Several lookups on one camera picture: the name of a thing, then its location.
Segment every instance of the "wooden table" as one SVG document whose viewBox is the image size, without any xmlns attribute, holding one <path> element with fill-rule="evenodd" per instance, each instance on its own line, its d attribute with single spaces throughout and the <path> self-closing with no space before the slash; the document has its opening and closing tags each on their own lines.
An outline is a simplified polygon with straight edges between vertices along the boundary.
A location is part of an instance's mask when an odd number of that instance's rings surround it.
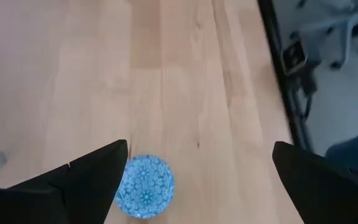
<svg viewBox="0 0 358 224">
<path fill-rule="evenodd" d="M 175 174 L 160 216 L 301 223 L 271 159 L 290 141 L 255 0 L 0 0 L 0 187 L 117 139 Z"/>
</svg>

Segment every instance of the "wood grain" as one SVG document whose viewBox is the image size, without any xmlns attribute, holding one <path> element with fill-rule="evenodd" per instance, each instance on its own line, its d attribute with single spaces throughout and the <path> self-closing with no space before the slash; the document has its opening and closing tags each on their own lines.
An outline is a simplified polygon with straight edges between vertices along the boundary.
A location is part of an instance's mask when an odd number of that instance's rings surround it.
<svg viewBox="0 0 358 224">
<path fill-rule="evenodd" d="M 106 223 L 302 223 L 255 0 L 0 0 L 0 187 L 117 139 L 168 162 L 175 198 Z"/>
</svg>

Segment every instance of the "gray floor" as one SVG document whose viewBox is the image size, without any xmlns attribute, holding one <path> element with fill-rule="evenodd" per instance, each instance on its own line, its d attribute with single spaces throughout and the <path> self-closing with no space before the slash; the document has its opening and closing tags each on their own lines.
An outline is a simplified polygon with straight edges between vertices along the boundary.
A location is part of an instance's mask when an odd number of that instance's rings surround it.
<svg viewBox="0 0 358 224">
<path fill-rule="evenodd" d="M 317 0 L 308 1 L 303 9 L 297 9 L 294 0 L 273 2 L 284 45 L 290 42 L 289 34 L 302 24 L 331 16 Z M 340 2 L 342 6 L 347 5 L 346 1 Z M 323 62 L 315 71 L 318 92 L 306 125 L 314 151 L 320 155 L 333 144 L 358 135 L 358 38 L 352 40 L 348 63 L 335 72 L 330 70 L 329 63 L 340 58 L 338 35 L 334 31 L 329 37 L 323 34 L 315 37 L 319 39 Z"/>
</svg>

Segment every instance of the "blue ball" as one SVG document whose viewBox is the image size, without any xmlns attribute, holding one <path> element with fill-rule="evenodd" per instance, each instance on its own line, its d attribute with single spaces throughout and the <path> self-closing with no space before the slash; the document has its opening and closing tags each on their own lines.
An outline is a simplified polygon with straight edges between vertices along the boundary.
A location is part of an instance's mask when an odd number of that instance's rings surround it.
<svg viewBox="0 0 358 224">
<path fill-rule="evenodd" d="M 153 155 L 128 161 L 115 201 L 127 215 L 152 218 L 165 210 L 173 198 L 175 182 L 168 164 Z"/>
</svg>

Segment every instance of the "blue patterned ball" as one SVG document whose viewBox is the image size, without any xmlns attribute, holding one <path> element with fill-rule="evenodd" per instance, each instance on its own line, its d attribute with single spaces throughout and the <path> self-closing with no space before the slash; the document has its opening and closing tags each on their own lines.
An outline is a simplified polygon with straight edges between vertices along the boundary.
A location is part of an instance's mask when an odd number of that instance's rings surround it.
<svg viewBox="0 0 358 224">
<path fill-rule="evenodd" d="M 115 201 L 126 214 L 152 218 L 173 198 L 175 182 L 168 164 L 153 155 L 133 157 L 125 166 Z"/>
</svg>

